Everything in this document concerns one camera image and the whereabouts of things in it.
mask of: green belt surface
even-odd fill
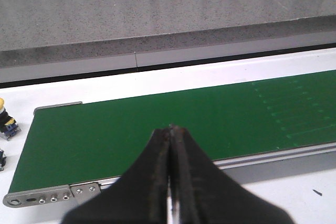
[[[37,110],[9,192],[119,176],[171,123],[211,159],[333,142],[335,99],[326,71]]]

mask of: granite surface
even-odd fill
[[[0,0],[0,68],[332,31],[334,14],[336,0]]]

